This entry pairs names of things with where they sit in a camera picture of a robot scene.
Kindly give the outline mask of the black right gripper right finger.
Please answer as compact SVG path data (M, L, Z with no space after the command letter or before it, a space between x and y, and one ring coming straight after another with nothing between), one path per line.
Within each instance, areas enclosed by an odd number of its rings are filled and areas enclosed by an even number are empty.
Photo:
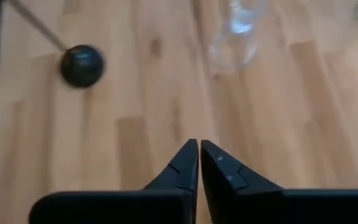
M358 189L285 189L209 140L201 173L213 223L358 223Z

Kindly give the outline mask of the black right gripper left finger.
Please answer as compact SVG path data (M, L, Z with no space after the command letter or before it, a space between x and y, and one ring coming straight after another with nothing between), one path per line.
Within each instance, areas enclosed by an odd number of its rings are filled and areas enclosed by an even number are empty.
M36 201L30 224L194 223L199 149L189 139L139 190L55 192Z

